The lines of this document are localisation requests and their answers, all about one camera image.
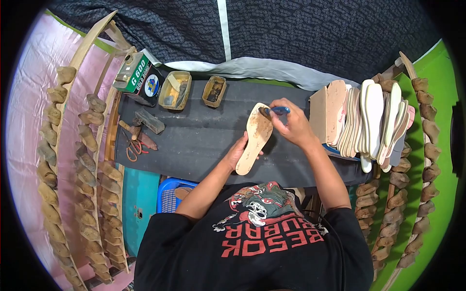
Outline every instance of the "green can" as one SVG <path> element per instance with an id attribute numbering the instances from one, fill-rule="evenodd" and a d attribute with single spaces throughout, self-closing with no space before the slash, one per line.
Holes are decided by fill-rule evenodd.
<path id="1" fill-rule="evenodd" d="M 113 87 L 143 105 L 154 107 L 164 81 L 144 53 L 132 53 L 125 57 Z"/>

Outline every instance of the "person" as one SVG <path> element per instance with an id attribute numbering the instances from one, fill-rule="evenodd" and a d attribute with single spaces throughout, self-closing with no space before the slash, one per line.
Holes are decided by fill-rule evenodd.
<path id="1" fill-rule="evenodd" d="M 270 104 L 276 106 L 291 110 L 286 125 L 271 111 L 272 124 L 307 157 L 328 225 L 311 222 L 299 199 L 273 181 L 222 191 L 247 143 L 245 132 L 175 213 L 152 216 L 134 290 L 369 289 L 371 255 L 341 177 L 304 112 L 285 98 Z"/>

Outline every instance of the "green wall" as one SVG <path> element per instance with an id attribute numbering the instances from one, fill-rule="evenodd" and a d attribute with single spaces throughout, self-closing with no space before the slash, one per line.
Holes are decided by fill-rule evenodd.
<path id="1" fill-rule="evenodd" d="M 441 41 L 428 55 L 414 64 L 414 67 L 418 77 L 429 79 L 429 93 L 435 97 L 433 105 L 438 110 L 435 121 L 440 127 L 439 143 L 437 146 L 442 149 L 442 154 L 437 163 L 442 170 L 442 174 L 435 180 L 435 185 L 440 191 L 440 195 L 432 200 L 435 203 L 436 210 L 429 215 L 431 230 L 424 234 L 424 246 L 420 249 L 419 256 L 416 257 L 416 263 L 407 269 L 403 269 L 392 285 L 390 290 L 396 291 L 409 290 L 435 254 L 452 217 L 458 183 L 458 179 L 452 173 L 450 153 L 452 106 L 458 100 L 458 94 L 452 63 L 445 44 Z M 397 242 L 392 247 L 390 256 L 386 259 L 387 265 L 379 272 L 376 282 L 371 287 L 371 291 L 381 290 L 395 270 L 398 260 L 407 245 L 414 220 L 416 219 L 422 188 L 421 174 L 424 167 L 424 147 L 421 119 L 416 105 L 417 101 L 409 78 L 401 74 L 396 79 L 399 80 L 403 97 L 409 100 L 410 104 L 416 109 L 415 121 L 413 126 L 408 130 L 406 138 L 406 141 L 413 148 L 413 152 L 408 157 L 412 168 L 407 173 L 411 183 L 406 188 L 408 190 L 408 204 L 404 211 L 406 221 L 401 224 Z M 378 216 L 374 218 L 375 223 L 372 225 L 371 236 L 369 236 L 369 239 L 372 240 L 377 236 L 383 216 L 387 196 L 387 179 L 387 175 L 382 176 L 382 182 L 385 183 L 381 183 L 380 187 L 381 200 L 377 203 Z"/>

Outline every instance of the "black mat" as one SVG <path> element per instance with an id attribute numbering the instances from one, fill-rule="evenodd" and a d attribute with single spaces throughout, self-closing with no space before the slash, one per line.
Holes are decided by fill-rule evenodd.
<path id="1" fill-rule="evenodd" d="M 201 99 L 207 81 L 192 81 L 188 103 L 183 111 L 167 110 L 159 105 L 150 108 L 124 97 L 120 102 L 120 119 L 130 124 L 134 112 L 143 107 L 165 124 L 159 135 L 147 127 L 143 132 L 153 139 L 158 151 L 138 156 L 136 162 L 126 157 L 127 141 L 121 130 L 117 134 L 115 160 L 133 169 L 156 172 L 191 181 L 201 181 L 226 154 L 246 129 L 246 122 L 257 102 L 270 104 L 286 97 L 309 115 L 309 97 L 313 92 L 283 86 L 228 81 L 218 108 L 207 107 Z M 274 129 L 265 145 L 264 156 L 245 176 L 231 175 L 227 184 L 277 181 L 283 187 L 311 187 L 315 181 L 303 152 Z M 369 177 L 360 163 L 331 158 L 347 185 L 365 182 Z"/>

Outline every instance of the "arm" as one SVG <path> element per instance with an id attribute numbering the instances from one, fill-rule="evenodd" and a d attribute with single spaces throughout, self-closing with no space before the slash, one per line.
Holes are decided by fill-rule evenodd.
<path id="1" fill-rule="evenodd" d="M 212 203 L 225 185 L 226 180 L 234 171 L 236 163 L 244 152 L 247 143 L 247 133 L 230 148 L 223 159 L 178 205 L 175 213 L 182 214 L 190 220 L 200 220 L 209 210 Z"/>
<path id="2" fill-rule="evenodd" d="M 304 151 L 314 173 L 317 191 L 324 209 L 328 212 L 336 208 L 351 208 L 350 197 L 343 180 L 312 132 L 304 112 L 286 98 L 274 100 L 270 104 L 271 108 L 276 106 L 286 106 L 291 110 L 291 113 L 287 114 L 286 125 L 283 125 L 271 110 L 272 124 L 283 137 Z"/>

